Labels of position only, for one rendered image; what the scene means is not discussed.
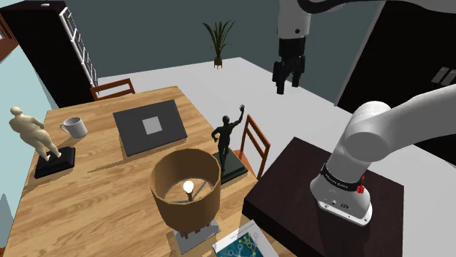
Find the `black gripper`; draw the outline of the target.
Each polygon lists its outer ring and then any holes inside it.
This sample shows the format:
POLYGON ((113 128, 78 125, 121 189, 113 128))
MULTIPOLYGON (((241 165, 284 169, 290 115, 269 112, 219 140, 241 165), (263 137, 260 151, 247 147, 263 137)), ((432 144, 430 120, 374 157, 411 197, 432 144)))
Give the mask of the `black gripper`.
POLYGON ((277 94, 284 94, 284 83, 287 78, 285 61, 297 58, 292 64, 292 87, 297 88, 302 73, 305 71, 305 42, 306 37, 295 39, 279 39, 278 54, 282 61, 276 61, 273 67, 272 81, 275 83, 277 94))

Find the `brown wooden chair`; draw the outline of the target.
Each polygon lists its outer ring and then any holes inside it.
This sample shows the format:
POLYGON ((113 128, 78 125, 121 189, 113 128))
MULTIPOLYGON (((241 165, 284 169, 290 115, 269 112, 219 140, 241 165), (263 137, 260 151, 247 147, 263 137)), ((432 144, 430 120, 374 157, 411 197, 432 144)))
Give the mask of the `brown wooden chair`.
POLYGON ((94 98, 94 101, 100 101, 100 100, 104 100, 104 99, 112 99, 112 98, 115 98, 115 97, 125 96, 125 95, 128 95, 128 94, 135 94, 135 90, 133 88, 132 81, 129 78, 126 78, 126 79, 123 79, 123 80, 118 80, 118 81, 111 82, 111 83, 106 83, 104 85, 98 85, 98 86, 95 86, 93 88, 90 88, 90 91, 91 91, 91 95, 94 98), (113 94, 106 95, 106 96, 103 96, 103 97, 97 96, 97 93, 100 92, 100 91, 105 91, 107 89, 119 87, 119 86, 126 85, 126 84, 129 85, 129 89, 127 89, 127 90, 119 91, 117 93, 113 93, 113 94))
POLYGON ((261 129, 255 123, 253 118, 250 115, 247 115, 246 123, 243 129, 240 149, 235 150, 234 154, 240 159, 240 161, 247 168, 247 170, 250 171, 252 175, 255 176, 255 178, 258 180, 262 177, 264 173, 266 160, 270 152, 270 146, 270 142, 262 133, 261 129), (245 155, 245 143, 247 138, 251 140, 253 146, 255 147, 256 151, 261 157, 261 164, 256 174, 254 173, 254 170, 252 169, 245 155))

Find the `potted green plant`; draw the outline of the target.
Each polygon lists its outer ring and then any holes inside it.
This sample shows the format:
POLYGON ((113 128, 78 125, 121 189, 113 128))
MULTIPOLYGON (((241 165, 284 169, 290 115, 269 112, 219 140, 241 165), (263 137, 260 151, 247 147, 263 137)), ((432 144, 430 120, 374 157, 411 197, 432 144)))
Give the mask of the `potted green plant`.
POLYGON ((211 28, 207 23, 203 23, 203 26, 207 29, 210 34, 213 46, 215 50, 215 58, 213 59, 213 67, 219 69, 223 67, 223 59, 221 57, 221 52, 224 47, 227 45, 226 38, 227 34, 230 32, 231 28, 235 24, 234 20, 228 20, 225 23, 222 23, 221 20, 214 22, 214 27, 211 28))

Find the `dark robot stand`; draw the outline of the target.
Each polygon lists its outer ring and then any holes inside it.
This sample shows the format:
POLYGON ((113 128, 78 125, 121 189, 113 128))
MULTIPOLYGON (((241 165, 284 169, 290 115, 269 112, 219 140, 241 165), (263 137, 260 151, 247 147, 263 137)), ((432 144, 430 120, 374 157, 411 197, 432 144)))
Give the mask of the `dark robot stand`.
POLYGON ((358 226, 322 210, 311 194, 329 156, 293 138, 246 195, 243 214, 297 257, 403 257, 404 187, 366 171, 373 217, 358 226))

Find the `dark grey closed laptop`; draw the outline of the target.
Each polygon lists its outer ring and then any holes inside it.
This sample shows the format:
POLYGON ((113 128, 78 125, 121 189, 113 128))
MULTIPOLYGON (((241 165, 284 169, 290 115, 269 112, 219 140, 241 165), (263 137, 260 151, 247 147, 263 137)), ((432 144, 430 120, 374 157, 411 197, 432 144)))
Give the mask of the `dark grey closed laptop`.
POLYGON ((174 99, 114 112, 127 156, 187 138, 174 99))

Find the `brown shade table lamp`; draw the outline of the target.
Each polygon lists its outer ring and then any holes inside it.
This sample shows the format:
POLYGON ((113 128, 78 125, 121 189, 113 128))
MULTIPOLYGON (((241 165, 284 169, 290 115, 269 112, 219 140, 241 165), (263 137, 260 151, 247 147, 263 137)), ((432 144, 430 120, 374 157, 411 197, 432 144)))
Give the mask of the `brown shade table lamp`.
POLYGON ((151 172, 150 188, 159 213, 173 229, 182 254, 220 231, 215 216, 220 207, 221 168, 213 155, 191 148, 166 155, 151 172), (171 187, 190 178, 205 180, 213 187, 200 199, 193 197, 187 202, 165 199, 171 187))

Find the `teal and white book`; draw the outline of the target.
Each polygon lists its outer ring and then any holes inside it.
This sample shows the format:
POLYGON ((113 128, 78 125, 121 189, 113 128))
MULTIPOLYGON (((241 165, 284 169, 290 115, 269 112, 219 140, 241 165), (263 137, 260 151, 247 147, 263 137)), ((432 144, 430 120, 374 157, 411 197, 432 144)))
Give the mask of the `teal and white book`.
POLYGON ((279 257, 254 220, 213 244, 217 257, 279 257))

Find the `white mug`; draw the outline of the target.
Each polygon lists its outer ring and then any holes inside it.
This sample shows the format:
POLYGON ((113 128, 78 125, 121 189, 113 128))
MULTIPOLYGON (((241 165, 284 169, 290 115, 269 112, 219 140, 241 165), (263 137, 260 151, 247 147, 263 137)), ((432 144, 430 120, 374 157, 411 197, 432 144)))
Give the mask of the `white mug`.
POLYGON ((81 117, 67 118, 60 125, 60 128, 64 132, 70 134, 73 138, 81 138, 88 133, 81 117))

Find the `wooden table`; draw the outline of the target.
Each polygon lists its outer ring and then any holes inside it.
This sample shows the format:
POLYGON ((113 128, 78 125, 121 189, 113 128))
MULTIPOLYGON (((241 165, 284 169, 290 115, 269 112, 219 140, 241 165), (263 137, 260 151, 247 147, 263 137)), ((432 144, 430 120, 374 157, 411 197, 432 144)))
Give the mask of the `wooden table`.
POLYGON ((215 257, 214 238, 187 253, 150 190, 151 170, 186 147, 216 151, 211 125, 177 86, 47 112, 53 142, 76 149, 72 169, 35 178, 29 173, 4 257, 215 257), (126 156, 113 113, 174 99, 187 139, 126 156), (81 117, 88 133, 73 138, 60 125, 81 117))

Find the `black cabinet with white shelves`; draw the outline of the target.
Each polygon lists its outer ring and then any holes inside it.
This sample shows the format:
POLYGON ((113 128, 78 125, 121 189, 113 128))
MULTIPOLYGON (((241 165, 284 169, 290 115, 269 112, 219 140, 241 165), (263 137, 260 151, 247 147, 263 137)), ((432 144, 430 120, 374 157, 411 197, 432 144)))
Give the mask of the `black cabinet with white shelves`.
POLYGON ((96 71, 65 1, 21 1, 0 15, 57 107, 94 100, 96 71))

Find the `beige figure on black base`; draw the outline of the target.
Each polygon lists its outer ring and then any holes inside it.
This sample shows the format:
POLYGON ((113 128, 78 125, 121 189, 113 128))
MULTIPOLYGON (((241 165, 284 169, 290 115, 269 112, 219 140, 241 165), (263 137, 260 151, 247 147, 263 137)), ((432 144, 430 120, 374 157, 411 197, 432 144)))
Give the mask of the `beige figure on black base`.
POLYGON ((57 148, 49 133, 44 130, 44 123, 37 118, 24 115, 19 107, 12 107, 10 112, 14 118, 9 121, 12 130, 19 133, 20 138, 35 148, 39 154, 34 177, 41 178, 55 174, 75 166, 75 148, 57 148))

